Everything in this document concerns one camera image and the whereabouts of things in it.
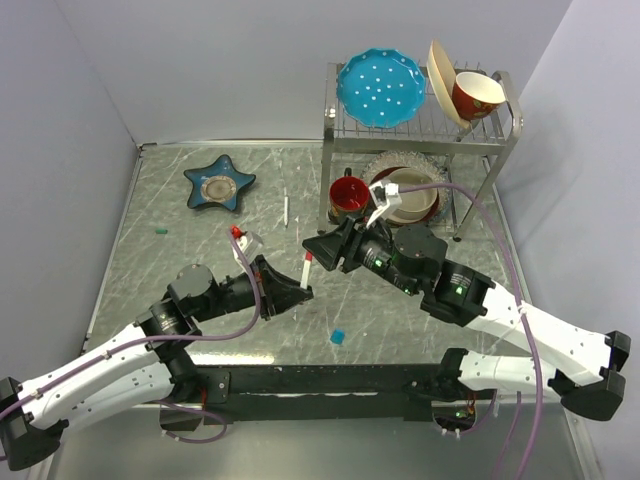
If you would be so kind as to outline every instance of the cup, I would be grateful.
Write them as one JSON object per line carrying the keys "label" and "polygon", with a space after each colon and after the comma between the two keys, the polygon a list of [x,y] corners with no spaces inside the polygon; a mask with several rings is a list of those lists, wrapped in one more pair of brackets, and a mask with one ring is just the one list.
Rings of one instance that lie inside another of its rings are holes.
{"label": "cup", "polygon": [[472,121],[489,115],[506,97],[502,86],[493,78],[477,72],[460,72],[456,75],[451,99],[458,115]]}
{"label": "cup", "polygon": [[331,202],[330,216],[338,223],[349,213],[364,213],[369,203],[369,187],[357,177],[351,175],[351,169],[337,179],[329,188]]}

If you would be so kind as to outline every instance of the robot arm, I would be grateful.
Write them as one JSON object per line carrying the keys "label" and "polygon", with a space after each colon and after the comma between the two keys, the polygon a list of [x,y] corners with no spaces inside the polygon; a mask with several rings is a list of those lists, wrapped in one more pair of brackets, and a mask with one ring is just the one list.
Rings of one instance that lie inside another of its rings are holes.
{"label": "robot arm", "polygon": [[[383,222],[367,227],[362,216],[352,214],[333,232],[306,239],[302,245],[326,270],[334,270],[341,260],[344,273],[364,266],[407,295],[422,292],[420,308],[433,317],[530,351],[515,298],[503,286],[447,260],[447,243],[426,225],[401,227],[393,238],[384,227]],[[629,337],[588,332],[531,305],[522,308],[538,346],[545,395],[560,397],[565,408],[578,415],[609,420],[624,395],[625,379],[619,371],[629,355]],[[527,357],[452,348],[441,370],[440,383],[422,386],[423,394],[447,400],[464,398],[460,396],[464,387],[535,391],[533,362]]]}
{"label": "robot arm", "polygon": [[[256,239],[248,233],[236,240],[247,251],[255,247]],[[260,314],[266,320],[313,298],[311,287],[301,288],[262,255],[250,267],[260,291]],[[9,468],[34,465],[55,452],[70,433],[134,405],[167,398],[183,401],[199,382],[184,350],[193,342],[185,336],[201,335],[196,321],[254,305],[246,273],[218,283],[207,267],[189,265],[169,284],[162,300],[101,346],[38,378],[0,380],[0,440]],[[157,341],[157,336],[164,340]],[[180,339],[171,340],[172,336]],[[87,362],[91,366],[74,372]],[[56,386],[44,388],[56,380]]]}

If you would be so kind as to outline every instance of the wire rack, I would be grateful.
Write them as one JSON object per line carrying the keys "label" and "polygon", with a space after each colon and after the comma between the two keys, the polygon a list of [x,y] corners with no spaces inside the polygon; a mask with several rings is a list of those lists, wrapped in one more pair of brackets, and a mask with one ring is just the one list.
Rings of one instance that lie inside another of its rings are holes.
{"label": "wire rack", "polygon": [[[325,92],[324,134],[322,152],[322,175],[318,215],[318,231],[328,228],[327,209],[331,166],[344,154],[378,154],[388,150],[417,151],[442,158],[444,167],[451,175],[451,161],[457,154],[483,157],[495,157],[491,169],[476,197],[482,200],[493,191],[493,185],[506,159],[513,150],[522,129],[522,112],[518,104],[511,78],[507,72],[497,71],[492,77],[503,87],[506,96],[505,108],[495,110],[488,117],[472,122],[468,129],[460,128],[451,121],[440,108],[431,82],[427,82],[426,98],[416,115],[408,122],[392,128],[366,127],[350,117],[336,96],[337,76],[344,64],[330,63],[327,68]],[[455,64],[456,72],[474,71],[486,73],[480,64]],[[425,77],[428,72],[421,67]],[[505,136],[501,119],[511,117],[511,129]],[[462,238],[475,215],[475,209],[469,208],[460,224],[457,221],[455,205],[445,223],[454,232],[454,238]]]}

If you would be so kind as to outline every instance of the blue sponge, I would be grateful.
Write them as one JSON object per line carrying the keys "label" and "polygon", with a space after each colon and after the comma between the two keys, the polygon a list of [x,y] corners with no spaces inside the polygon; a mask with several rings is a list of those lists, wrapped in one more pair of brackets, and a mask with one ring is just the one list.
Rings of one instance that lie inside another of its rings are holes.
{"label": "blue sponge", "polygon": [[344,332],[339,328],[336,328],[331,334],[329,340],[331,340],[336,345],[342,345],[342,342],[344,342]]}

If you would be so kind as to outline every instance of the blue star-shaped bowl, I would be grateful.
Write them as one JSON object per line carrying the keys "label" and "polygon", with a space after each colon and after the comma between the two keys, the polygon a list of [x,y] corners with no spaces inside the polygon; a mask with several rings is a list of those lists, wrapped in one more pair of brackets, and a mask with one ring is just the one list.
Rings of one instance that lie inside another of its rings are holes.
{"label": "blue star-shaped bowl", "polygon": [[337,95],[347,114],[365,127],[393,128],[411,120],[426,97],[427,79],[397,50],[372,48],[338,74]]}
{"label": "blue star-shaped bowl", "polygon": [[184,176],[193,184],[187,207],[212,207],[221,205],[234,211],[238,195],[256,180],[255,175],[239,172],[229,155],[220,156],[208,167],[185,170]]}

